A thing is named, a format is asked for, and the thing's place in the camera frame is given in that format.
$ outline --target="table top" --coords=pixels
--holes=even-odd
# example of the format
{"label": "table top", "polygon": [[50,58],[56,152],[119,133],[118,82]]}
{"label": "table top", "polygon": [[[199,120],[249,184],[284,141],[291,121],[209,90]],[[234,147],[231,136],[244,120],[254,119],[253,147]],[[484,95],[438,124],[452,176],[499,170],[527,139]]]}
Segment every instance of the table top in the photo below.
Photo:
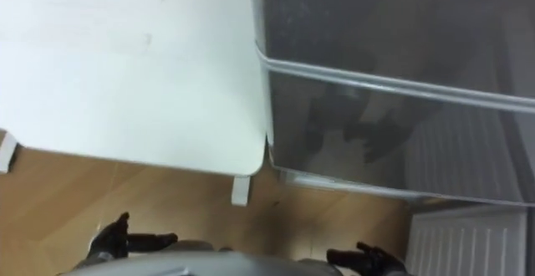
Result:
{"label": "table top", "polygon": [[0,0],[0,128],[24,146],[250,175],[251,0]]}

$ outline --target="table leg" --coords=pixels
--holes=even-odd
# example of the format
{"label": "table leg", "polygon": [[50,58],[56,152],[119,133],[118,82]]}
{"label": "table leg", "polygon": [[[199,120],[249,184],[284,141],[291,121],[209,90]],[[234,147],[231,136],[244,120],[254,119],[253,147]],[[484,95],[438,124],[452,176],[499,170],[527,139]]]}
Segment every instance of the table leg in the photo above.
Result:
{"label": "table leg", "polygon": [[15,140],[15,137],[6,133],[3,140],[0,141],[0,173],[9,172],[9,165],[11,164],[16,148],[17,141]]}
{"label": "table leg", "polygon": [[235,176],[232,184],[232,205],[246,206],[249,202],[250,176]]}

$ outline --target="floor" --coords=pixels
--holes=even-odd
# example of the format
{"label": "floor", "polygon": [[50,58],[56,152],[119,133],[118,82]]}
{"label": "floor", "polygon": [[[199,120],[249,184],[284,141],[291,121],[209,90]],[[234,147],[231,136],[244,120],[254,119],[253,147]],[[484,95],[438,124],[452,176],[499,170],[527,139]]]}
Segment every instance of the floor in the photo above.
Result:
{"label": "floor", "polygon": [[285,187],[268,163],[250,204],[230,203],[232,179],[194,171],[20,150],[0,176],[0,272],[54,275],[87,252],[99,222],[129,211],[130,231],[175,232],[215,247],[285,258],[324,258],[358,240],[404,256],[404,202]]}

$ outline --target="black glove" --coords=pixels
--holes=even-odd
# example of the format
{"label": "black glove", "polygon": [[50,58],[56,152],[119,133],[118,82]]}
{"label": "black glove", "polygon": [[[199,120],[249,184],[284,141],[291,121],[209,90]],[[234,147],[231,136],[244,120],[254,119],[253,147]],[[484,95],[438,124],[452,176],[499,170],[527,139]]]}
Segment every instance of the black glove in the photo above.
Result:
{"label": "black glove", "polygon": [[106,226],[93,239],[89,247],[87,257],[98,253],[109,253],[113,258],[128,257],[128,219],[130,214],[125,212],[120,215],[117,221]]}
{"label": "black glove", "polygon": [[174,233],[168,234],[128,234],[129,253],[150,253],[161,251],[173,243],[178,242],[178,237]]}
{"label": "black glove", "polygon": [[405,265],[385,250],[357,243],[359,251],[327,251],[327,261],[342,268],[350,268],[361,276],[381,276],[391,272],[406,273]]}

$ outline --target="glass panel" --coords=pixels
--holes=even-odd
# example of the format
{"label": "glass panel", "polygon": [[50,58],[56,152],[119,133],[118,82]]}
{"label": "glass panel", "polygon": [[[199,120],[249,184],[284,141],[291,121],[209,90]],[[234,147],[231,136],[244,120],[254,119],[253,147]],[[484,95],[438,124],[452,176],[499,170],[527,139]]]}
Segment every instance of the glass panel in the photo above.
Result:
{"label": "glass panel", "polygon": [[[274,59],[535,97],[535,0],[257,0]],[[490,64],[510,64],[492,72]]]}
{"label": "glass panel", "polygon": [[535,202],[535,115],[269,75],[276,166],[416,192]]}

